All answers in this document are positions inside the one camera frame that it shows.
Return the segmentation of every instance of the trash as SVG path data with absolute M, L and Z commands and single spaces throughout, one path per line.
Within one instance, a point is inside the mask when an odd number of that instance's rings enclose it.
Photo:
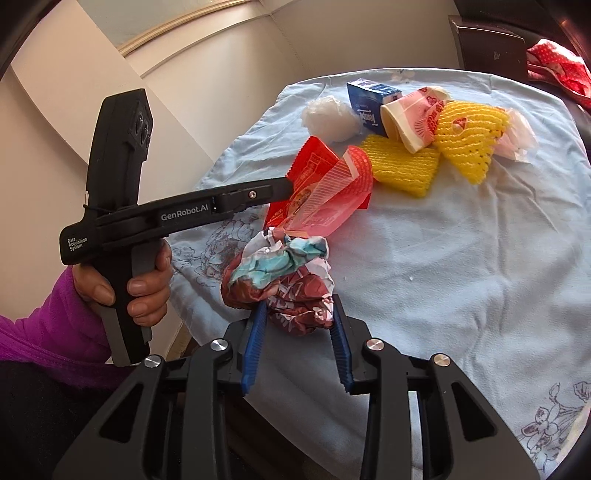
M 372 132 L 386 137 L 380 107 L 400 98 L 402 92 L 390 85 L 366 79 L 349 82 L 347 91 L 351 107 L 359 114 L 363 125 Z
M 309 102 L 301 113 L 301 124 L 325 143 L 344 142 L 360 133 L 362 127 L 353 109 L 332 95 Z
M 527 50 L 530 80 L 560 85 L 591 113 L 591 73 L 584 60 L 556 42 L 542 38 Z
M 509 114 L 502 108 L 449 102 L 439 116 L 433 144 L 470 183 L 480 184 L 508 125 Z
M 372 164 L 374 178 L 415 197 L 424 197 L 437 173 L 440 153 L 423 148 L 409 153 L 399 142 L 379 135 L 368 135 L 361 143 Z
M 265 227 L 280 226 L 291 236 L 327 237 L 357 209 L 366 209 L 373 186 L 371 163 L 358 147 L 339 158 L 310 137 L 289 172 L 294 193 L 269 207 Z
M 225 269 L 222 299 L 234 308 L 267 302 L 268 319 L 292 335 L 333 323 L 334 282 L 326 238 L 290 238 L 270 227 L 250 240 Z
M 529 163 L 527 155 L 533 155 L 538 149 L 538 141 L 530 123 L 517 110 L 506 108 L 509 125 L 504 135 L 495 145 L 495 154 L 523 163 Z
M 410 153 L 428 147 L 434 140 L 437 120 L 451 100 L 441 87 L 423 87 L 381 108 L 388 138 L 402 141 Z

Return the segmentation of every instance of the finger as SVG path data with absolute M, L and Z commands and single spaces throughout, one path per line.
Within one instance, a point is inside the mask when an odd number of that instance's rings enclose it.
M 153 327 L 164 318 L 164 315 L 166 315 L 167 311 L 168 305 L 164 304 L 155 312 L 152 312 L 148 315 L 144 315 L 142 317 L 134 318 L 134 322 L 142 327 Z
M 173 251 L 166 240 L 162 240 L 162 247 L 156 256 L 156 268 L 161 272 L 165 271 L 172 262 Z
M 103 305 L 115 303 L 115 292 L 109 281 L 91 265 L 74 265 L 74 288 L 83 300 L 94 300 Z
M 152 270 L 151 272 L 132 278 L 127 282 L 127 291 L 133 297 L 150 295 L 168 287 L 172 277 L 173 268 L 169 264 L 163 271 Z
M 170 288 L 166 286 L 162 290 L 152 293 L 152 295 L 147 295 L 130 301 L 129 305 L 127 305 L 127 312 L 134 318 L 148 315 L 152 312 L 156 312 L 166 303 L 169 297 Z

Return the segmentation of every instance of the fingernail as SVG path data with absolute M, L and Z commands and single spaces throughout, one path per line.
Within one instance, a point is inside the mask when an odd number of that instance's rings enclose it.
M 115 303 L 115 294 L 103 285 L 97 285 L 93 292 L 95 300 L 103 305 L 113 305 Z
M 127 291 L 131 295 L 140 295 L 146 290 L 146 282 L 142 280 L 131 280 L 127 286 Z
M 147 310 L 148 310 L 148 306 L 145 303 L 134 303 L 131 306 L 131 314 L 134 317 L 137 317 L 138 315 L 142 315 Z

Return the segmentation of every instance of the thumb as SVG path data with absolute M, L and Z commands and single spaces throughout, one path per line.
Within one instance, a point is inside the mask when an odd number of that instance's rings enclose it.
M 115 292 L 109 281 L 91 265 L 75 265 L 72 269 L 74 287 L 85 301 L 95 301 L 103 305 L 115 303 Z

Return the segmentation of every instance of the gripper handle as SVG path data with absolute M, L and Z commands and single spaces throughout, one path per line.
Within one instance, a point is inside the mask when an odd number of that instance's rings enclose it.
M 117 367 L 136 364 L 150 354 L 148 342 L 152 339 L 152 329 L 137 325 L 127 312 L 127 305 L 134 299 L 127 292 L 127 283 L 131 278 L 155 268 L 161 245 L 161 240 L 157 240 L 121 248 L 92 261 L 92 265 L 115 291 L 115 304 L 110 307 L 101 305 L 99 311 L 111 347 L 113 364 Z

